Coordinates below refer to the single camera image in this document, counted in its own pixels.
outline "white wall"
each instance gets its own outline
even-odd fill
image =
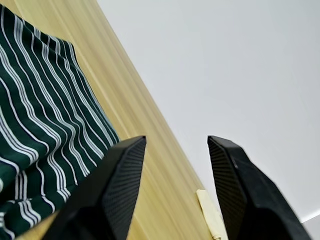
[[[205,187],[231,139],[302,222],[320,209],[320,1],[99,0]]]

